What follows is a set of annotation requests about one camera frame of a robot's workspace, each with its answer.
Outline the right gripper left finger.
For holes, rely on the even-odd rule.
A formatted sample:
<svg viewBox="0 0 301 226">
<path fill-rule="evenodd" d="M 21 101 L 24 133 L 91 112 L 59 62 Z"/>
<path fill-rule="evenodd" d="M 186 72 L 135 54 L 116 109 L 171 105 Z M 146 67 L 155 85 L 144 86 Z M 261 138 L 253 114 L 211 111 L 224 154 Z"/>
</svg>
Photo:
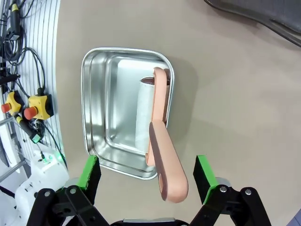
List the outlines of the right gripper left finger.
<svg viewBox="0 0 301 226">
<path fill-rule="evenodd" d="M 91 155 L 77 184 L 58 191 L 43 188 L 37 193 L 27 225 L 61 226 L 67 217 L 72 217 L 68 226 L 108 226 L 94 206 L 100 178 L 99 159 Z"/>
</svg>

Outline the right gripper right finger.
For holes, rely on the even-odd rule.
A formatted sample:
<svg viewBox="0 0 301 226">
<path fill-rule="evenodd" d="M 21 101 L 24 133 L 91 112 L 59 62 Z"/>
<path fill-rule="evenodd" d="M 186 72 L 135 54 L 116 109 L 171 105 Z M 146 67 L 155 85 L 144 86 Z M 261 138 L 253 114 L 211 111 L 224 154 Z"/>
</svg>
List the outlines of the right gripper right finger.
<svg viewBox="0 0 301 226">
<path fill-rule="evenodd" d="M 220 184 L 206 156 L 196 157 L 193 176 L 202 207 L 190 222 L 191 226 L 213 226 L 221 214 L 230 216 L 236 226 L 271 225 L 257 190 L 244 187 L 236 191 Z"/>
</svg>

